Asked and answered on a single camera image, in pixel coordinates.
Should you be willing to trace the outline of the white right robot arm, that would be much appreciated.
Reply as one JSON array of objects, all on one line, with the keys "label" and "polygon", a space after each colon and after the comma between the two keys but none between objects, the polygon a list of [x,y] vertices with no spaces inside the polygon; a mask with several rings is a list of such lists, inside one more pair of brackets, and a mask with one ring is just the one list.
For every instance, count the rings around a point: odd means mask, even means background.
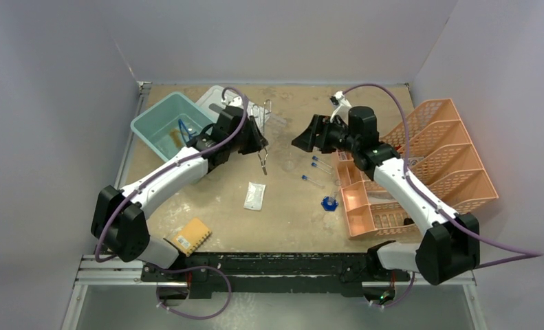
[{"label": "white right robot arm", "polygon": [[408,168],[391,145],[380,140],[372,108],[352,107],[348,121],[339,115],[313,115],[292,146],[321,153],[345,151],[359,170],[383,187],[417,226],[418,244],[387,241],[369,249],[366,270],[382,280],[393,270],[415,272],[431,285],[439,285],[480,264],[479,222],[461,214],[436,197]]}]

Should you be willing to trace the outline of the metal crucible tongs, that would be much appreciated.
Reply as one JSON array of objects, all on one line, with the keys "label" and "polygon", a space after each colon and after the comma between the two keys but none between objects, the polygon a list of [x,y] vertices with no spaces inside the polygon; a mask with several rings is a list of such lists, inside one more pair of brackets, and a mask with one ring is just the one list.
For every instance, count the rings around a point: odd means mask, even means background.
[{"label": "metal crucible tongs", "polygon": [[259,139],[260,139],[260,145],[261,145],[259,151],[257,152],[257,156],[259,158],[261,169],[264,175],[268,174],[268,171],[266,168],[266,161],[269,154],[267,149],[268,141],[265,138],[265,123],[271,114],[272,114],[272,101],[270,99],[265,100],[261,106],[255,105],[252,108],[252,116],[259,130]]}]

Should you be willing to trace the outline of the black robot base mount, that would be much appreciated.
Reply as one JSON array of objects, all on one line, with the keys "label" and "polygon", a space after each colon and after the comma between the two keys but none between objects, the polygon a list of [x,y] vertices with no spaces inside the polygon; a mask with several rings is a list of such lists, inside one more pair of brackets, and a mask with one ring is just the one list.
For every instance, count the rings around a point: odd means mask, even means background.
[{"label": "black robot base mount", "polygon": [[181,256],[168,270],[144,263],[147,283],[179,283],[192,299],[215,292],[340,294],[378,299],[392,283],[407,284],[410,274],[373,264],[366,252],[196,252]]}]

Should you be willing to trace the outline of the blue safety glasses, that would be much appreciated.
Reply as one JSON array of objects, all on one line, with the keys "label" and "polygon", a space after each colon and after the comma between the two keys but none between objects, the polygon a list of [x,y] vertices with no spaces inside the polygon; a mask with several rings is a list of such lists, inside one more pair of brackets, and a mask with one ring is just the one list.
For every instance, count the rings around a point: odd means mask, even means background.
[{"label": "blue safety glasses", "polygon": [[180,118],[177,121],[177,123],[178,123],[178,128],[179,128],[180,135],[181,135],[182,140],[184,142],[188,142],[193,137],[198,135],[199,132],[197,131],[197,129],[196,129],[195,125],[193,124],[193,122],[185,121],[185,120]]}]

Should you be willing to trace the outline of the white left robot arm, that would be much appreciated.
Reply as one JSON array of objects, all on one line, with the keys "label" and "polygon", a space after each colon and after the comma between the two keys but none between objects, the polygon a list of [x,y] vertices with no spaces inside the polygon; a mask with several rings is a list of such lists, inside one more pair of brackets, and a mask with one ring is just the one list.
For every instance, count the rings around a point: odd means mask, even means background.
[{"label": "white left robot arm", "polygon": [[122,188],[104,187],[91,225],[98,239],[95,253],[106,247],[124,262],[140,260],[158,266],[168,281],[183,277],[185,262],[178,258],[179,250],[165,239],[152,237],[146,220],[175,193],[227,162],[231,153],[263,150],[268,145],[263,124],[264,112],[252,115],[228,105],[216,122],[192,136],[174,157],[146,177]]}]

